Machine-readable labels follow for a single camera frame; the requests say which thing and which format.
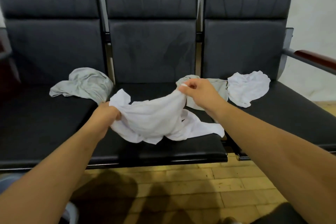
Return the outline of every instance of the white cloth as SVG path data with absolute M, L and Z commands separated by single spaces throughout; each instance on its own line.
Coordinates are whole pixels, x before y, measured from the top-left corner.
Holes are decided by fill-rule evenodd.
M 105 102 L 111 93 L 113 82 L 102 72 L 89 67 L 73 70 L 69 81 L 61 81 L 50 89 L 49 95 L 56 97 L 77 96 L 92 99 L 97 104 Z
M 197 75 L 187 75 L 181 79 L 179 79 L 176 82 L 177 86 L 180 86 L 183 82 L 189 80 L 189 79 L 193 79 L 193 78 L 199 78 L 199 76 Z M 214 88 L 216 89 L 216 91 L 219 93 L 219 95 L 225 99 L 225 101 L 227 101 L 229 99 L 229 95 L 228 95 L 228 91 L 226 89 L 226 85 L 227 85 L 227 81 L 226 80 L 221 80 L 221 79 L 213 79 L 213 78 L 208 78 L 209 82 L 212 84 L 212 86 L 214 86 Z M 204 109 L 202 107 L 199 107 L 198 105 L 195 104 L 194 100 L 192 97 L 187 97 L 187 107 L 196 109 L 196 110 L 202 110 L 204 111 Z
M 130 102 L 130 95 L 123 89 L 110 99 L 110 105 L 121 112 L 121 120 L 114 121 L 111 128 L 129 142 L 157 144 L 163 136 L 174 141 L 211 133 L 224 136 L 220 124 L 201 122 L 195 114 L 183 109 L 186 96 L 178 90 L 163 98 Z
M 227 79 L 229 99 L 240 107 L 249 107 L 251 101 L 261 98 L 270 88 L 270 79 L 261 71 L 250 74 L 234 73 Z

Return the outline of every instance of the black pants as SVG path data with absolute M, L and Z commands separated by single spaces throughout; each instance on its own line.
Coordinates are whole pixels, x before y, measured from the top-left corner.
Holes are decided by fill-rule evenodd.
M 273 212 L 257 219 L 251 224 L 307 224 L 290 203 L 283 203 Z

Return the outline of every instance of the white wall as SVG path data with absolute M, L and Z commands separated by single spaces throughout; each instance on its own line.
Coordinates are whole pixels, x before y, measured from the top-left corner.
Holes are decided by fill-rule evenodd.
M 292 0 L 287 26 L 294 27 L 291 48 L 336 59 L 336 0 Z M 312 101 L 336 100 L 336 76 L 292 58 L 279 81 Z

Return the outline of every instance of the chair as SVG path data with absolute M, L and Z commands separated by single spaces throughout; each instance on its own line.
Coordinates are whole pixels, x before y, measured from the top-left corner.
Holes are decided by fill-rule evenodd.
M 1 0 L 19 92 L 0 103 L 0 169 L 29 169 L 75 133 L 97 104 L 49 96 L 79 67 L 106 73 L 98 0 Z
M 106 0 L 115 89 L 123 88 L 132 101 L 170 94 L 175 82 L 195 74 L 197 0 Z M 203 111 L 191 110 L 202 121 L 213 122 Z M 108 148 L 110 155 L 102 159 Z M 109 130 L 98 144 L 90 167 L 172 165 L 225 162 L 218 135 L 185 141 L 163 138 L 157 145 L 130 143 Z
M 227 79 L 261 70 L 271 79 L 268 93 L 240 109 L 334 152 L 336 117 L 277 81 L 282 55 L 336 74 L 330 58 L 283 49 L 290 1 L 204 0 L 202 77 Z M 249 159 L 227 137 L 240 159 Z

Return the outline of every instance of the floor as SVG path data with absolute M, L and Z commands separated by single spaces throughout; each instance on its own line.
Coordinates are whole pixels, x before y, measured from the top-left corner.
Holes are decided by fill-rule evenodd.
M 336 115 L 336 105 L 321 106 Z M 252 161 L 86 170 L 73 201 L 79 223 L 250 223 L 286 199 Z

